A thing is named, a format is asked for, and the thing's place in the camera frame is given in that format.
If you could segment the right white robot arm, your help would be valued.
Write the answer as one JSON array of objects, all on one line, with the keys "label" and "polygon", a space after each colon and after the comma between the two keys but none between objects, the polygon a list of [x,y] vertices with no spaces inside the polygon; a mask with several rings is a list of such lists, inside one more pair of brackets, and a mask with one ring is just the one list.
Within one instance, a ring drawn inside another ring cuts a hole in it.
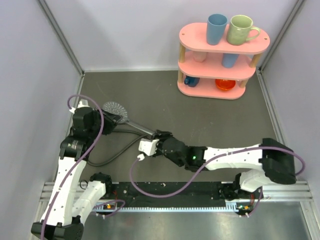
[{"label": "right white robot arm", "polygon": [[194,173],[245,169],[233,182],[233,192],[239,198],[245,198],[264,185],[293,185],[297,181],[293,150],[273,138],[263,138],[261,143],[247,147],[214,148],[188,146],[171,132],[158,130],[150,138],[145,154],[164,156]]}]

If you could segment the grey shower head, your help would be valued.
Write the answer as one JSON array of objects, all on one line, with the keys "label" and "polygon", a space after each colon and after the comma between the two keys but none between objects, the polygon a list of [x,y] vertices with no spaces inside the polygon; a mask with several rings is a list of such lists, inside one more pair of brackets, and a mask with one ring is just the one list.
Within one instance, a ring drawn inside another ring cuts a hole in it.
[{"label": "grey shower head", "polygon": [[120,120],[117,121],[118,125],[128,125],[149,135],[153,135],[156,132],[131,120],[128,117],[128,111],[118,102],[108,101],[102,108],[107,113],[120,116]]}]

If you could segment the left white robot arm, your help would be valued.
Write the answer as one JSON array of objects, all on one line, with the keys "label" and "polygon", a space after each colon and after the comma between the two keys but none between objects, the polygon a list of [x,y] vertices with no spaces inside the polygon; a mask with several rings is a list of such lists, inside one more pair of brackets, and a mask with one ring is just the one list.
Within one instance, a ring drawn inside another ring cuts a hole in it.
[{"label": "left white robot arm", "polygon": [[73,110],[72,126],[61,142],[58,171],[48,206],[31,233],[41,240],[80,240],[84,225],[97,202],[114,194],[111,177],[95,173],[82,195],[75,199],[89,154],[102,135],[113,132],[119,115],[88,106]]}]

